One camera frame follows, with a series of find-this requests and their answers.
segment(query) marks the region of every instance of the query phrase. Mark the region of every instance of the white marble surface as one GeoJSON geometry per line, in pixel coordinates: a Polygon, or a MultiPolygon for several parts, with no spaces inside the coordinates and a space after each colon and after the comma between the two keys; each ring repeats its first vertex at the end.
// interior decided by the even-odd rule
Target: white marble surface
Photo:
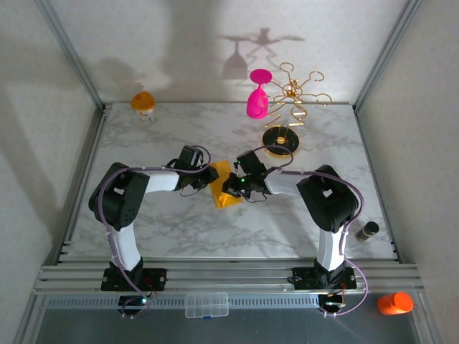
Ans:
{"type": "MultiPolygon", "coordinates": [[[[358,258],[392,258],[394,253],[382,218],[369,166],[350,105],[308,106],[297,128],[301,146],[287,169],[313,170],[324,163],[359,187],[366,208],[352,228],[377,222],[380,232],[359,243],[348,236],[346,254],[358,258]]],[[[179,156],[186,144],[203,145],[213,161],[233,162],[260,145],[263,121],[245,114],[244,104],[160,104],[157,120],[142,123],[129,104],[116,103],[109,114],[85,192],[69,254],[109,256],[103,225],[87,208],[87,200],[115,161],[129,166],[160,166],[179,156]]],[[[259,151],[268,166],[283,163],[259,151]]],[[[315,257],[318,227],[302,199],[269,196],[258,204],[243,202],[216,209],[210,188],[184,198],[178,192],[145,196],[135,222],[138,248],[144,257],[288,258],[315,257]]]]}

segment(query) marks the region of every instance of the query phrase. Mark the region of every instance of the gray floor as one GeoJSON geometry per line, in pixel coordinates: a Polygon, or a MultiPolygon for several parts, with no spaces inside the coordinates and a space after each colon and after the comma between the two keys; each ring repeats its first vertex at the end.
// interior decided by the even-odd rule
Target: gray floor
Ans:
{"type": "Polygon", "coordinates": [[[379,314],[378,296],[336,319],[317,310],[230,310],[210,320],[186,319],[183,310],[152,310],[135,320],[115,310],[48,310],[38,343],[418,343],[411,314],[379,314]]]}

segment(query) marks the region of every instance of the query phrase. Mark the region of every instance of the white wall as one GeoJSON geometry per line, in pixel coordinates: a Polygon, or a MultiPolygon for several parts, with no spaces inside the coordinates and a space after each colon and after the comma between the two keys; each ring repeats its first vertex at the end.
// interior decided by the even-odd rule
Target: white wall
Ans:
{"type": "Polygon", "coordinates": [[[0,61],[0,342],[8,344],[62,235],[94,108],[33,1],[1,2],[0,61]]]}
{"type": "Polygon", "coordinates": [[[162,102],[246,101],[255,87],[247,71],[268,68],[284,85],[285,61],[300,80],[325,73],[305,91],[353,102],[405,2],[52,0],[105,102],[142,88],[162,102]]]}
{"type": "Polygon", "coordinates": [[[424,1],[360,115],[405,261],[459,343],[459,1],[424,1]]]}

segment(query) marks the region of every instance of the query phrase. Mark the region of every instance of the black round base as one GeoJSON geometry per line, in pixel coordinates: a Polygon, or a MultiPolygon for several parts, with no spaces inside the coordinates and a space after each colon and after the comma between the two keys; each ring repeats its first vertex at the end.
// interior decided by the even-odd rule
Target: black round base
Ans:
{"type": "MultiPolygon", "coordinates": [[[[265,131],[262,138],[263,145],[281,145],[290,152],[295,152],[300,145],[300,138],[289,127],[272,127],[265,131]]],[[[266,148],[270,155],[286,158],[288,154],[281,148],[266,148]]]]}

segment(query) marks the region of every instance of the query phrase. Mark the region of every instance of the orange cup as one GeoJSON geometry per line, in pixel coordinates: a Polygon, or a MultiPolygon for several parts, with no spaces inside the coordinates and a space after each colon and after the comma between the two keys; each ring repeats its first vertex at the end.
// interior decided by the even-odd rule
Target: orange cup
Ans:
{"type": "Polygon", "coordinates": [[[382,314],[394,315],[411,312],[415,305],[406,292],[396,292],[380,297],[377,306],[382,314]]]}

